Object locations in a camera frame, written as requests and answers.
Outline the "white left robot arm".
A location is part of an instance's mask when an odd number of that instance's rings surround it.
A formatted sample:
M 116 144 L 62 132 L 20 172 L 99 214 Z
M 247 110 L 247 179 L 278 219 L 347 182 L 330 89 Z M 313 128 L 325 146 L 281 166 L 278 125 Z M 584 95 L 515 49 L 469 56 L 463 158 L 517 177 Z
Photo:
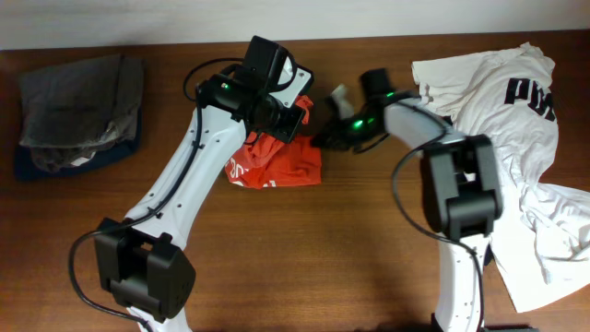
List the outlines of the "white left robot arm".
M 251 133 L 289 143 L 304 111 L 296 100 L 313 72 L 280 44 L 252 37 L 242 58 L 196 85 L 180 146 L 158 180 L 121 221 L 104 219 L 94 232 L 101 287 L 117 315 L 143 331 L 186 331 L 184 306 L 195 268 L 184 253 L 199 209 L 217 175 Z

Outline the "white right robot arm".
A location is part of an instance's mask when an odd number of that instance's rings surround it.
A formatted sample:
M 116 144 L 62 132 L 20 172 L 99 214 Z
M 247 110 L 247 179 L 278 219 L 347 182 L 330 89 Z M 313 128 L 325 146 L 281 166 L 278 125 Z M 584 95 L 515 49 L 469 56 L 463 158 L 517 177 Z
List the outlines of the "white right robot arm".
M 419 158 L 422 208 L 420 226 L 406 210 L 405 220 L 439 245 L 440 295 L 431 326 L 435 331 L 485 328 L 483 269 L 495 221 L 503 210 L 497 162 L 490 138 L 470 136 L 427 109 L 420 95 L 395 89 L 385 69 L 360 76 L 364 103 L 355 111 L 340 85 L 325 102 L 333 113 L 313 138 L 320 148 L 361 154 L 388 137 L 404 142 L 408 153 L 391 175 L 396 204 L 402 199 L 398 177 Z

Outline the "orange red printed t-shirt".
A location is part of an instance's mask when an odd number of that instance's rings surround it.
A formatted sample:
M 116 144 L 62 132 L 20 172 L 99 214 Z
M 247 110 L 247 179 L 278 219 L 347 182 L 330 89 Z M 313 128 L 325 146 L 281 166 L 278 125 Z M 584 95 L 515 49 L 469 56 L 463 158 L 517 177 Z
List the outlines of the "orange red printed t-shirt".
M 232 184 L 252 189 L 320 184 L 321 150 L 310 136 L 286 144 L 265 133 L 250 133 L 224 166 Z

